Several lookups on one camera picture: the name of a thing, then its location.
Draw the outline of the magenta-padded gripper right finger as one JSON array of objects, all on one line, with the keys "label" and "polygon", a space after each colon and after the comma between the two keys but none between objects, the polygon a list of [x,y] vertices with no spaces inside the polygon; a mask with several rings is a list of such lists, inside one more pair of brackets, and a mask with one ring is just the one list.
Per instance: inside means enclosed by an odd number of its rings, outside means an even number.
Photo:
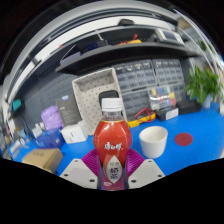
[{"label": "magenta-padded gripper right finger", "polygon": [[144,159],[133,149],[129,151],[125,169],[129,189],[141,188],[164,177],[153,159]]}]

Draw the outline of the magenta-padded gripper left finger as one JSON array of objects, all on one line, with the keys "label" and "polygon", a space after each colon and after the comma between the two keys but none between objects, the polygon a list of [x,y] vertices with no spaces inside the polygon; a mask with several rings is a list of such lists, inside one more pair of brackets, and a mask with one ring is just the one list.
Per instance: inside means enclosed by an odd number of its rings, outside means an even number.
[{"label": "magenta-padded gripper left finger", "polygon": [[73,159],[60,177],[84,188],[99,189],[101,174],[96,150],[91,150],[81,159]]}]

